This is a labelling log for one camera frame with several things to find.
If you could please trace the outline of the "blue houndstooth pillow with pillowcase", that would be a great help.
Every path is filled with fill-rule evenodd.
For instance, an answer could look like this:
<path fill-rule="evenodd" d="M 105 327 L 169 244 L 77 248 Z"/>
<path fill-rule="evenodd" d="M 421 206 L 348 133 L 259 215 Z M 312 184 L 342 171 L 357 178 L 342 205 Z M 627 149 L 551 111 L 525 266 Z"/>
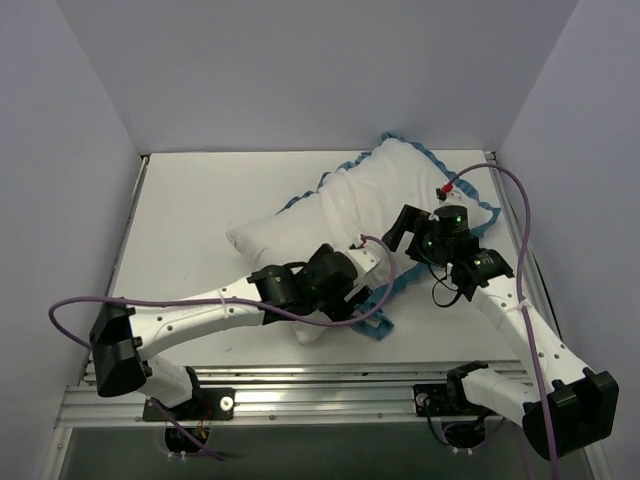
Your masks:
<path fill-rule="evenodd" d="M 385 134 L 373 150 L 361 153 L 333 172 L 325 172 L 315 191 L 292 197 L 276 215 L 288 213 L 290 209 L 301 210 L 298 205 L 310 207 L 311 200 L 318 200 L 339 246 L 361 233 L 382 239 L 405 205 L 429 212 L 438 208 L 436 187 L 447 183 L 455 174 L 422 144 Z M 458 179 L 454 185 L 453 199 L 467 208 L 469 228 L 482 238 L 497 222 L 501 209 L 482 200 L 480 192 L 468 181 Z M 396 279 L 385 305 L 429 273 L 427 265 L 410 260 L 400 250 L 394 257 Z M 388 263 L 385 261 L 372 277 L 369 278 L 373 280 L 373 292 L 360 306 L 363 311 L 381 300 L 389 281 Z M 391 334 L 394 323 L 380 309 L 350 328 L 380 341 Z"/>

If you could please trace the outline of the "white pillow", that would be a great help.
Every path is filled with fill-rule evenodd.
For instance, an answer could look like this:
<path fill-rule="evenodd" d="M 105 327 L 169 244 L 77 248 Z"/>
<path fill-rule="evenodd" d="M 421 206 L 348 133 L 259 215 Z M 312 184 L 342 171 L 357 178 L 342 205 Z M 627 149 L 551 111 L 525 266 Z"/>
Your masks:
<path fill-rule="evenodd" d="M 227 231 L 227 238 L 234 248 L 249 262 L 254 271 L 269 265 L 308 261 L 322 244 L 342 249 L 360 240 L 360 234 L 379 236 L 371 228 L 367 230 L 353 211 L 342 208 L 325 212 L 319 195 L 299 200 L 276 215 L 263 218 Z M 373 244 L 376 254 L 383 258 L 380 266 L 367 275 L 366 284 L 372 293 L 359 307 L 363 312 L 372 308 L 383 295 L 388 283 L 389 264 L 381 248 Z M 382 340 L 393 330 L 393 324 L 377 311 L 371 318 L 350 327 L 356 333 Z M 294 322 L 292 329 L 302 345 L 314 342 L 325 328 Z"/>

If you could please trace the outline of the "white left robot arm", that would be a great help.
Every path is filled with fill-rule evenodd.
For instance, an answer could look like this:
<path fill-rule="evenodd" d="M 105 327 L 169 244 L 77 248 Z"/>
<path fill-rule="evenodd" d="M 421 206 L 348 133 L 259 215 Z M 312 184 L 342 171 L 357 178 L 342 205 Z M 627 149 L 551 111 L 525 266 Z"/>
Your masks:
<path fill-rule="evenodd" d="M 316 312 L 334 322 L 347 320 L 369 296 L 366 279 L 379 262 L 366 247 L 340 251 L 323 244 L 306 262 L 270 265 L 171 306 L 107 301 L 89 337 L 97 392 L 103 398 L 142 393 L 177 418 L 190 419 L 202 405 L 195 371 L 165 360 L 162 352 L 229 329 Z"/>

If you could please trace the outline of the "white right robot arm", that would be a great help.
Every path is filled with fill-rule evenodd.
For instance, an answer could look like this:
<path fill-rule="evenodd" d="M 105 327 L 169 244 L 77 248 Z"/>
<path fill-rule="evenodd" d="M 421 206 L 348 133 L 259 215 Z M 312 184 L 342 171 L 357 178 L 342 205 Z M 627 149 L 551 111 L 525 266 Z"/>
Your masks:
<path fill-rule="evenodd" d="M 607 371 L 594 372 L 554 333 L 523 297 L 507 261 L 471 233 L 466 208 L 441 206 L 430 213 L 406 205 L 383 241 L 396 250 L 407 233 L 413 236 L 409 258 L 449 267 L 456 295 L 484 314 L 533 382 L 527 386 L 485 362 L 470 362 L 448 371 L 446 405 L 459 413 L 485 408 L 512 421 L 544 459 L 609 437 L 618 383 Z"/>

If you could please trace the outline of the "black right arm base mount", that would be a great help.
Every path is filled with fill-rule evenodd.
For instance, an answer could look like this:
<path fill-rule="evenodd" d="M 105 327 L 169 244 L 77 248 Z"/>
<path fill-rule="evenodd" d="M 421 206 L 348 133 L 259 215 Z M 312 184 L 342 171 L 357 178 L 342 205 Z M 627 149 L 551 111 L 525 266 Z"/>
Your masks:
<path fill-rule="evenodd" d="M 444 383 L 414 384 L 412 386 L 415 414 L 418 417 L 496 416 L 486 407 L 458 404 L 448 396 Z"/>

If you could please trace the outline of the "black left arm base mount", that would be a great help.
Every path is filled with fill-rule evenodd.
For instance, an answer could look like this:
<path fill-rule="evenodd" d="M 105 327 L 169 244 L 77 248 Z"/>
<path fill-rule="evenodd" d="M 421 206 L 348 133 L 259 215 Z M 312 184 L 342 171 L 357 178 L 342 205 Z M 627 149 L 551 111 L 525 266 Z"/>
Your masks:
<path fill-rule="evenodd" d="M 165 420 L 160 410 L 152 405 L 152 399 L 178 421 L 227 421 L 234 416 L 236 390 L 230 387 L 200 388 L 190 394 L 181 388 L 158 390 L 143 387 L 137 393 L 146 397 L 142 416 L 146 422 Z"/>

